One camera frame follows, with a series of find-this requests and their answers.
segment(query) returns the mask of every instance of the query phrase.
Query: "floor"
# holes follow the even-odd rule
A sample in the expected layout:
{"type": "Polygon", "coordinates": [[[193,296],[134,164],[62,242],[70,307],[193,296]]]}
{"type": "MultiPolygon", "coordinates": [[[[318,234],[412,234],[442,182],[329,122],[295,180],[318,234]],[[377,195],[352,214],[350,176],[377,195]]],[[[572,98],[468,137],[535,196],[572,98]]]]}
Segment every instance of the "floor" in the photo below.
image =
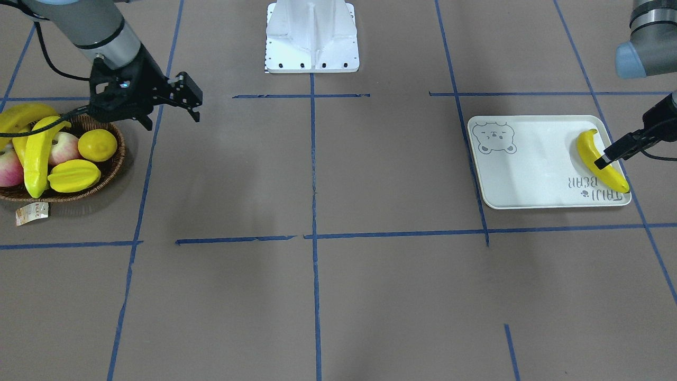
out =
{"type": "MultiPolygon", "coordinates": [[[[674,379],[674,166],[625,162],[625,207],[495,210],[464,135],[475,115],[640,128],[677,75],[616,77],[629,0],[352,0],[361,66],[334,75],[263,72],[269,2],[118,5],[204,90],[202,121],[118,122],[122,174],[46,220],[0,203],[0,379],[674,379]]],[[[0,21],[0,109],[87,102],[26,18],[0,21]]]]}

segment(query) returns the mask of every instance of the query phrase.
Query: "robotic arm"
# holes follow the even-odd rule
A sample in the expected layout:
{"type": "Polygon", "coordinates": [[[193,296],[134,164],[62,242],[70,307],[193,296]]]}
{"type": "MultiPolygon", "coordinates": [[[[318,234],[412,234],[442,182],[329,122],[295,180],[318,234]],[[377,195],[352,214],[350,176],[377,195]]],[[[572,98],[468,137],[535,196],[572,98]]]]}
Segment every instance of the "robotic arm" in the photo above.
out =
{"type": "MultiPolygon", "coordinates": [[[[677,0],[634,0],[630,40],[616,51],[616,73],[624,79],[677,72],[677,0]]],[[[677,141],[677,90],[642,117],[643,129],[626,134],[595,161],[602,169],[618,159],[627,160],[658,142],[677,141]]]]}
{"type": "Polygon", "coordinates": [[[181,72],[167,78],[113,0],[18,0],[47,18],[92,62],[87,113],[100,122],[139,121],[152,129],[154,106],[186,109],[195,122],[202,90],[181,72]]]}

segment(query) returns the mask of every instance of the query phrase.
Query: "wicker basket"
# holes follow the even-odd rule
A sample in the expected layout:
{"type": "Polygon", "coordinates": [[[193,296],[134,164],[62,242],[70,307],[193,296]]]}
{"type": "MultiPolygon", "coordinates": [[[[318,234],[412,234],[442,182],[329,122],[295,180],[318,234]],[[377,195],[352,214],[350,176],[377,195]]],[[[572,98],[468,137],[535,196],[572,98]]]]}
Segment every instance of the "wicker basket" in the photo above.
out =
{"type": "Polygon", "coordinates": [[[125,139],[120,133],[120,130],[118,130],[117,127],[111,123],[100,123],[89,115],[75,117],[71,119],[70,122],[72,123],[72,127],[65,129],[64,131],[68,132],[69,134],[73,134],[78,138],[87,131],[103,128],[110,131],[110,133],[113,134],[113,136],[115,136],[115,138],[118,140],[118,149],[115,154],[113,154],[113,156],[106,161],[95,163],[96,166],[101,170],[101,179],[99,182],[94,187],[81,190],[80,192],[76,193],[59,193],[53,189],[47,189],[39,199],[32,198],[28,194],[28,191],[23,184],[17,186],[8,186],[5,188],[0,188],[0,199],[25,203],[32,203],[36,201],[48,203],[75,201],[84,199],[85,197],[100,191],[102,188],[108,185],[108,183],[110,183],[113,177],[115,177],[115,175],[120,170],[120,167],[122,167],[123,161],[125,159],[125,153],[127,152],[125,139]]]}

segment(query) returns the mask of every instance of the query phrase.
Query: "label tag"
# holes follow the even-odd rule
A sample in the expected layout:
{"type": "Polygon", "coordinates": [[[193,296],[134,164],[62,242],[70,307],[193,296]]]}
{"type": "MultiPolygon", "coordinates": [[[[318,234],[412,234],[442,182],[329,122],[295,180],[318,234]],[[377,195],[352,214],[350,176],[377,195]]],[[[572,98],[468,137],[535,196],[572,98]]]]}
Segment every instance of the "label tag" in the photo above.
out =
{"type": "Polygon", "coordinates": [[[16,226],[28,224],[33,220],[49,217],[48,203],[32,203],[17,209],[16,226]]]}

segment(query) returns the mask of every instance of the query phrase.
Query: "apple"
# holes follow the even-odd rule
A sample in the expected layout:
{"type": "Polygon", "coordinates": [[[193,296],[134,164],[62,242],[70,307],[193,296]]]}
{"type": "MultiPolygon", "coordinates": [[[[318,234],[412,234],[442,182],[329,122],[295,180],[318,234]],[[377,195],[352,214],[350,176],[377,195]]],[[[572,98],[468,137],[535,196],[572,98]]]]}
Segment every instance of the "apple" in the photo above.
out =
{"type": "Polygon", "coordinates": [[[57,132],[51,141],[49,164],[59,165],[73,159],[82,159],[78,151],[78,138],[68,132],[57,132]]]}
{"type": "Polygon", "coordinates": [[[24,168],[11,144],[0,151],[0,186],[15,186],[24,182],[24,168]]]}

